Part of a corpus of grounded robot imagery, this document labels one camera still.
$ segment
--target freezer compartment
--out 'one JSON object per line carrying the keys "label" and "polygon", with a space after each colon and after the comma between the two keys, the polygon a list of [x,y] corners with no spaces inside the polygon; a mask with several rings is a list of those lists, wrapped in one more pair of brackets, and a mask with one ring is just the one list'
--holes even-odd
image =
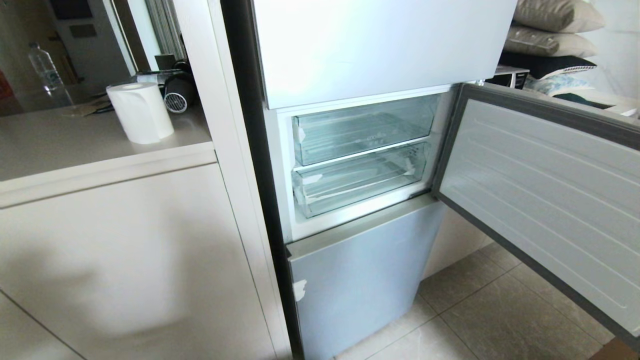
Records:
{"label": "freezer compartment", "polygon": [[422,180],[428,143],[416,143],[292,173],[293,192],[311,218]]}
{"label": "freezer compartment", "polygon": [[427,136],[440,94],[293,117],[296,161],[311,165]]}

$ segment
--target floor tile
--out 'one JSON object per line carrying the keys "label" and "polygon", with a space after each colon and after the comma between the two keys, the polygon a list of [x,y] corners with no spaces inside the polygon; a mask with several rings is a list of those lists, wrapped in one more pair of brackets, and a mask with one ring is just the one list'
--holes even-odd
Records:
{"label": "floor tile", "polygon": [[435,318],[391,344],[370,360],[477,359],[442,319]]}
{"label": "floor tile", "polygon": [[480,251],[486,255],[486,257],[491,259],[491,261],[496,263],[496,265],[507,271],[522,263],[518,258],[511,255],[510,252],[505,250],[504,247],[500,246],[500,244],[496,242],[481,248]]}
{"label": "floor tile", "polygon": [[604,345],[613,339],[614,335],[611,332],[527,265],[518,265],[509,274],[535,291],[599,343]]}
{"label": "floor tile", "polygon": [[601,344],[506,274],[442,318],[480,359],[588,359]]}
{"label": "floor tile", "polygon": [[487,285],[505,270],[479,251],[424,279],[419,293],[439,314],[474,291]]}
{"label": "floor tile", "polygon": [[435,316],[435,310],[433,310],[422,297],[416,295],[413,306],[409,312],[335,358],[336,360],[367,359]]}

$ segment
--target pillow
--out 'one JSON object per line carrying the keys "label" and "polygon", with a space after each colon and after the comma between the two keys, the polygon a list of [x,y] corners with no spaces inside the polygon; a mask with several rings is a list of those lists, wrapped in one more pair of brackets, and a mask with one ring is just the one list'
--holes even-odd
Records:
{"label": "pillow", "polygon": [[526,26],[509,28],[504,50],[537,56],[573,55],[579,58],[588,58],[598,51],[595,45],[580,35],[547,33]]}
{"label": "pillow", "polygon": [[583,33],[605,26],[598,10],[583,0],[518,0],[513,20],[555,33]]}
{"label": "pillow", "polygon": [[502,53],[499,63],[513,67],[529,69],[529,75],[536,79],[544,79],[558,74],[595,69],[598,65],[576,56],[558,56],[546,58],[543,56]]}
{"label": "pillow", "polygon": [[592,88],[593,87],[589,86],[588,82],[582,79],[576,79],[567,74],[560,74],[549,76],[543,80],[536,80],[529,77],[524,83],[523,90],[541,92],[545,95],[556,96],[559,94],[566,94],[573,90],[586,90]]}

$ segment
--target beige pillow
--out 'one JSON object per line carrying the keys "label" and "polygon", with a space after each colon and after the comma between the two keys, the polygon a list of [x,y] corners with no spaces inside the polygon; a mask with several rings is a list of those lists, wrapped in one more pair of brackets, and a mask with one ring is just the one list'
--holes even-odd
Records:
{"label": "beige pillow", "polygon": [[511,26],[509,28],[504,50],[536,56],[572,55],[579,58],[588,58],[598,52],[592,42],[580,35],[547,33],[526,26]]}
{"label": "beige pillow", "polygon": [[518,0],[513,20],[556,33],[583,33],[605,26],[598,10],[583,0]]}

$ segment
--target white countertop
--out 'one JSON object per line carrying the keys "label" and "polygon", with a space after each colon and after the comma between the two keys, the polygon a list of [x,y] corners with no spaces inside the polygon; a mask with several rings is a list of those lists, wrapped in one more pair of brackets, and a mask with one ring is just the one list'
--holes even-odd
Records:
{"label": "white countertop", "polygon": [[130,142],[113,111],[62,111],[0,118],[0,208],[216,162],[200,107],[171,114],[174,134],[149,145]]}

